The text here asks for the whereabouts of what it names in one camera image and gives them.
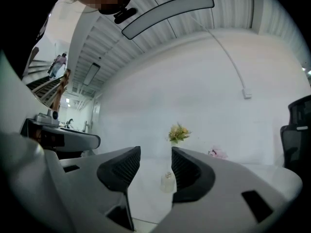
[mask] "staircase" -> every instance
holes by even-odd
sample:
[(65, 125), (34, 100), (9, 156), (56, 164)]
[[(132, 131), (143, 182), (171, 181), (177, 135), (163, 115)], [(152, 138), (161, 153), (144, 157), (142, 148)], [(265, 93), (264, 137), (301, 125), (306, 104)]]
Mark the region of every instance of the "staircase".
[(42, 102), (50, 107), (56, 96), (56, 91), (60, 85), (62, 77), (63, 76), (51, 80), (49, 77), (44, 77), (27, 84), (27, 86)]
[(23, 83), (28, 85), (41, 78), (47, 77), (52, 61), (33, 60), (23, 76)]

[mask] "pink flower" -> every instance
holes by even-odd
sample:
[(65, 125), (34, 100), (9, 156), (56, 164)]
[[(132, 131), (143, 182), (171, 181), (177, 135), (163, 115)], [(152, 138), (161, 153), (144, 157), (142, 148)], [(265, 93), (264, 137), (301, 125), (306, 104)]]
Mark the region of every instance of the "pink flower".
[(211, 151), (208, 151), (208, 154), (219, 159), (228, 158), (228, 155), (225, 152), (214, 148)]

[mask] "curved light fixture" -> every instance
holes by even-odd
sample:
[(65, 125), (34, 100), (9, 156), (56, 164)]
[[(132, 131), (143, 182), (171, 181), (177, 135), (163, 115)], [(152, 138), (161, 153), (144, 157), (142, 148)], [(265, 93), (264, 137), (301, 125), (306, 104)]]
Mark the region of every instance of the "curved light fixture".
[(142, 14), (127, 25), (122, 30), (122, 34), (132, 40), (146, 29), (167, 18), (193, 10), (213, 8), (214, 6), (214, 0), (171, 0)]
[(86, 74), (86, 78), (84, 79), (83, 81), (83, 84), (85, 85), (89, 85), (91, 83), (91, 81), (93, 80), (93, 78), (95, 77), (96, 73), (99, 71), (99, 69), (101, 68), (100, 65), (96, 64), (96, 63), (93, 63), (87, 74)]

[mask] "white wall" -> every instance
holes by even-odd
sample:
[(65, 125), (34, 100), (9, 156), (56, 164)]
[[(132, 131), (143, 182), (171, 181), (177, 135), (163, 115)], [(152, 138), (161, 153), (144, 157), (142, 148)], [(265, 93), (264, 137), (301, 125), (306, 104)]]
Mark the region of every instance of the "white wall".
[(19, 79), (3, 52), (0, 52), (0, 131), (20, 133), (27, 118), (46, 114), (48, 107), (42, 104)]
[(97, 152), (141, 146), (142, 157), (170, 151), (172, 124), (192, 131), (183, 147), (220, 145), (233, 161), (274, 164), (282, 157), (287, 106), (309, 95), (301, 66), (280, 40), (247, 30), (213, 30), (236, 62), (251, 100), (224, 51), (208, 33), (174, 40), (119, 71), (102, 89)]
[(55, 41), (50, 39), (47, 34), (44, 34), (36, 44), (39, 52), (35, 56), (35, 60), (53, 61), (56, 57)]
[(56, 40), (70, 44), (77, 22), (85, 8), (79, 1), (58, 0), (55, 4), (46, 32)]
[(58, 120), (66, 123), (72, 118), (73, 122), (71, 125), (73, 128), (82, 131), (85, 121), (87, 121), (88, 124), (91, 123), (92, 110), (92, 101), (88, 102), (83, 110), (80, 111), (76, 110), (75, 108), (61, 106), (58, 112)]
[(86, 106), (81, 110), (81, 121), (84, 122), (87, 121), (87, 124), (89, 125), (86, 127), (86, 133), (90, 133), (90, 127), (91, 127), (91, 118), (92, 118), (92, 112), (93, 112), (93, 105), (94, 100), (89, 101)]

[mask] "white ceiling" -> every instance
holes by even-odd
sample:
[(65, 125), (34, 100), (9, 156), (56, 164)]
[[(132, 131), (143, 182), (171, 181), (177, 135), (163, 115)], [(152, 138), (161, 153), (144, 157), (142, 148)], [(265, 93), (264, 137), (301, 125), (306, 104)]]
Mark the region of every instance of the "white ceiling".
[[(98, 12), (87, 13), (79, 19), (69, 52), (69, 68), (72, 70), (69, 91), (93, 96), (120, 68), (150, 49), (193, 32), (204, 31), (189, 15), (182, 14), (164, 20), (133, 40), (121, 31), (131, 21), (150, 9), (170, 0), (131, 0), (127, 8), (137, 8), (138, 13), (125, 22), (115, 24), (113, 15)], [(207, 28), (250, 28), (253, 16), (253, 0), (214, 0), (215, 7), (188, 12)], [(90, 85), (82, 86), (91, 64), (101, 66)]]
[[(132, 40), (123, 36), (122, 29), (130, 22), (167, 1), (170, 0), (131, 0), (127, 8), (137, 8), (138, 13), (119, 25), (114, 23), (113, 15), (101, 15), (86, 7), (70, 45), (68, 67), (72, 73), (68, 92), (93, 97), (110, 77), (141, 54), (183, 35), (204, 31), (192, 17), (209, 29), (253, 26), (252, 30), (258, 34), (276, 35), (288, 43), (302, 65), (311, 64), (310, 52), (299, 29), (277, 0), (214, 0), (212, 9), (171, 17)], [(90, 85), (82, 85), (93, 62), (101, 68)]]

